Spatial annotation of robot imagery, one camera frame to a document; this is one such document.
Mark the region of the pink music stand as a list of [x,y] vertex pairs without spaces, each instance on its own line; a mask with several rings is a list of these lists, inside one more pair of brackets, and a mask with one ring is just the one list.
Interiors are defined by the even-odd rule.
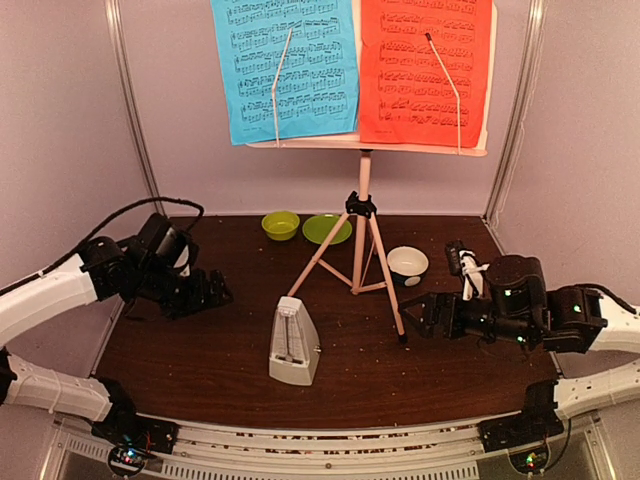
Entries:
[[[352,294],[358,295],[366,292],[384,289],[387,291],[393,318],[396,327],[398,341],[402,344],[407,342],[403,320],[401,318],[398,306],[397,295],[392,282],[391,273],[386,261],[386,253],[384,250],[383,240],[377,220],[377,210],[374,208],[370,195],[372,153],[376,150],[380,151],[398,151],[412,152],[421,154],[436,155],[457,155],[471,158],[480,158],[488,154],[488,115],[489,107],[485,106],[483,110],[483,123],[477,144],[472,148],[463,148],[460,146],[435,146],[435,145],[419,145],[419,144],[381,144],[381,143],[363,143],[359,140],[359,136],[353,134],[340,134],[319,137],[306,137],[290,140],[278,140],[274,142],[259,143],[259,148],[283,148],[283,149],[303,149],[303,148],[342,148],[346,150],[354,150],[360,153],[359,161],[359,180],[358,189],[353,191],[345,201],[344,212],[339,216],[338,222],[330,230],[327,239],[319,246],[307,265],[304,267],[298,278],[295,280],[291,288],[286,294],[288,306],[293,304],[293,299],[307,279],[313,268],[317,265],[325,268],[329,273],[333,274],[338,280],[344,282]],[[347,277],[334,268],[323,259],[323,255],[329,246],[329,242],[335,238],[339,228],[346,223],[347,220],[354,217],[356,219],[355,227],[355,246],[352,274]],[[373,254],[379,256],[379,263],[384,280],[378,283],[366,285],[364,283],[369,261]]]

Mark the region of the white metronome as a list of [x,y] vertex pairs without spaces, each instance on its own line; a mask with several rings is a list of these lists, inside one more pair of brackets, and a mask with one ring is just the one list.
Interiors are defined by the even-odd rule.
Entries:
[[272,324],[269,376],[289,385],[311,386],[320,353],[319,335],[304,303],[282,296]]

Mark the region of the red sheet music paper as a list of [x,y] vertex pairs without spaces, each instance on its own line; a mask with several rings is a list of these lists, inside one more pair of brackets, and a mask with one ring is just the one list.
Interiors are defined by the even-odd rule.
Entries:
[[486,149],[491,1],[363,1],[358,133],[369,144]]

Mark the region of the blue sheet music paper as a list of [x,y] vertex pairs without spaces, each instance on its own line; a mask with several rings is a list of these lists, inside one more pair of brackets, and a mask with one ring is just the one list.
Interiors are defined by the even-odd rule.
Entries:
[[356,130],[351,2],[214,1],[211,8],[233,145]]

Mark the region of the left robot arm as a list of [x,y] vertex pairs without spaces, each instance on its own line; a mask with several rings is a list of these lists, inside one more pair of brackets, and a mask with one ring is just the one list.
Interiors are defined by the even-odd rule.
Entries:
[[[110,214],[58,260],[2,288],[1,343],[67,311],[115,297],[125,303],[151,301],[168,319],[231,303],[223,274],[196,268],[199,248],[190,226],[179,227],[153,213],[125,239],[101,235],[102,228],[142,204],[136,201]],[[118,383],[63,374],[7,350],[1,352],[1,402],[104,424],[123,444],[137,442],[144,433],[142,419]]]

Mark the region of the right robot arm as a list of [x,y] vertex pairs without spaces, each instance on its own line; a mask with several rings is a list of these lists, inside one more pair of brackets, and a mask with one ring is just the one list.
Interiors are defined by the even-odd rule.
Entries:
[[[429,292],[400,304],[400,314],[424,338],[441,331],[448,339],[473,335],[503,340],[532,351],[581,353],[639,351],[639,310],[607,288],[575,284],[548,290],[540,261],[506,255],[478,268],[488,296]],[[519,440],[535,440],[551,424],[639,397],[639,363],[632,361],[574,379],[528,387],[513,419]]]

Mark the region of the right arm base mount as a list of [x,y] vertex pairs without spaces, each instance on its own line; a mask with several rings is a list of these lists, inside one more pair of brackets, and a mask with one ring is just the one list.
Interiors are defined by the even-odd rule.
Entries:
[[520,474],[537,475],[552,466],[549,440],[565,432],[553,413],[504,416],[478,424],[485,453],[506,451],[512,468]]

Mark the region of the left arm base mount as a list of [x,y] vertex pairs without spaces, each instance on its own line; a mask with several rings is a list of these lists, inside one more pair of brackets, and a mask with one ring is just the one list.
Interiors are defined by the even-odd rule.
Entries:
[[138,415],[120,426],[114,420],[91,423],[91,433],[112,444],[106,463],[120,478],[140,474],[159,461],[159,454],[171,454],[178,432],[175,422]]

